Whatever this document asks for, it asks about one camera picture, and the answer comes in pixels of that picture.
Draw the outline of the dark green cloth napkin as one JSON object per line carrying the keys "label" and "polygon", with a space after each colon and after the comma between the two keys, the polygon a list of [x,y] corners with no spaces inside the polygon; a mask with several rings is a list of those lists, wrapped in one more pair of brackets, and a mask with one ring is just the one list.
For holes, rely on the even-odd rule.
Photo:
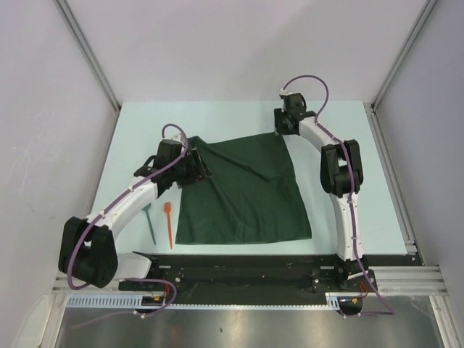
{"label": "dark green cloth napkin", "polygon": [[312,228],[282,136],[188,140],[212,175],[183,188],[178,244],[268,244],[311,239]]}

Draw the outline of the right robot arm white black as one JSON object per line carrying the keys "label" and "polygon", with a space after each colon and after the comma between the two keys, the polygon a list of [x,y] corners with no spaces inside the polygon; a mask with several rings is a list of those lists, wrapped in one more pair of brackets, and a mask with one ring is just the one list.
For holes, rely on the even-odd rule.
{"label": "right robot arm white black", "polygon": [[333,279],[343,291],[367,289],[372,281],[361,239],[357,198],[364,181],[360,145],[342,141],[307,109],[301,93],[280,92],[283,106],[274,110],[275,131],[298,135],[320,152],[320,182],[336,220],[337,261]]}

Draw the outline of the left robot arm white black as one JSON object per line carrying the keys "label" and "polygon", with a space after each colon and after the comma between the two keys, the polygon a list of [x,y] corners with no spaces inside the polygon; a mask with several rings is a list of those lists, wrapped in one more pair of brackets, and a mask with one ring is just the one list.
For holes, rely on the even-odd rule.
{"label": "left robot arm white black", "polygon": [[66,274],[71,289],[104,288],[111,281],[135,280],[143,289],[155,288],[160,272],[150,256],[119,253],[115,240],[142,209],[172,185],[184,188],[212,175],[196,148],[181,141],[163,139],[157,153],[135,171],[129,186],[108,207],[85,218],[71,217],[63,228],[58,269]]}

